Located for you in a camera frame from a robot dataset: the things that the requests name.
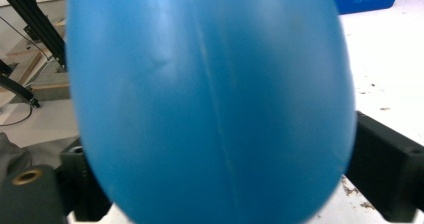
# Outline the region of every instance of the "black machine part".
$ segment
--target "black machine part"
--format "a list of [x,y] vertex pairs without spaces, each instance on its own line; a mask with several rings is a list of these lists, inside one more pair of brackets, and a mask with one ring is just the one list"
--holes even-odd
[[424,210],[424,147],[362,113],[346,176],[389,222]]
[[24,27],[24,31],[28,34],[28,36],[31,38],[31,40],[35,43],[41,42],[40,37],[37,35],[37,33],[32,29],[30,26]]
[[56,170],[38,165],[16,172],[3,182],[0,223],[67,223],[99,221],[111,207],[87,165],[77,139],[61,153]]

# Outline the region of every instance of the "metal frame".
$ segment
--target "metal frame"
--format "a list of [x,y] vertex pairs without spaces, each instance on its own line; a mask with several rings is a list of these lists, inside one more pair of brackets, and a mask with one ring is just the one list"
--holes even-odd
[[28,26],[40,37],[62,68],[66,69],[65,42],[43,14],[35,0],[7,0]]

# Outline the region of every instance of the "black cable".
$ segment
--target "black cable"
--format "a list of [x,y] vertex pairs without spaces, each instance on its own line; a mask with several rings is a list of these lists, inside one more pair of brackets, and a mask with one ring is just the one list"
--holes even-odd
[[26,38],[24,35],[22,35],[18,30],[16,30],[16,28],[14,28],[9,22],[7,22],[3,17],[0,16],[0,19],[2,19],[7,25],[9,25],[13,30],[15,30],[15,32],[17,32],[19,35],[21,35],[23,38],[25,38],[25,40],[27,40],[28,42],[30,42],[32,45],[34,45],[38,50],[40,50],[43,55],[47,58],[47,60],[49,59],[46,55],[46,53],[41,50],[37,45],[35,45],[34,42],[32,42],[30,39]]
[[29,106],[29,114],[24,119],[17,121],[17,122],[13,122],[13,123],[2,124],[2,125],[0,125],[0,127],[13,126],[13,125],[16,125],[18,123],[21,123],[21,122],[25,121],[26,119],[28,119],[31,116],[31,114],[32,114],[32,106]]

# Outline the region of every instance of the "dirt speck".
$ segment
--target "dirt speck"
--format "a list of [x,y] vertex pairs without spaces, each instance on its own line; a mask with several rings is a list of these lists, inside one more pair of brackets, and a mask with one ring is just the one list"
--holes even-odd
[[361,203],[361,207],[371,208],[371,209],[375,210],[375,207],[370,202]]
[[344,177],[344,176],[342,177],[342,185],[343,185],[343,190],[346,193],[346,196],[349,196],[350,194],[352,194],[354,192],[356,194],[359,194],[358,188],[354,187],[354,188],[350,189],[349,187],[347,187],[346,177]]

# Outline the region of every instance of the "gray cloth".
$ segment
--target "gray cloth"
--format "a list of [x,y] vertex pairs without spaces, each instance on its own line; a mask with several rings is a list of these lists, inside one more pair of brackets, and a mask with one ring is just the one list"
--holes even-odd
[[60,153],[77,138],[69,137],[20,148],[11,143],[5,133],[0,132],[0,190],[3,180],[13,172],[40,164],[58,167]]
[[31,155],[9,141],[6,134],[0,133],[0,182],[9,174],[31,166]]

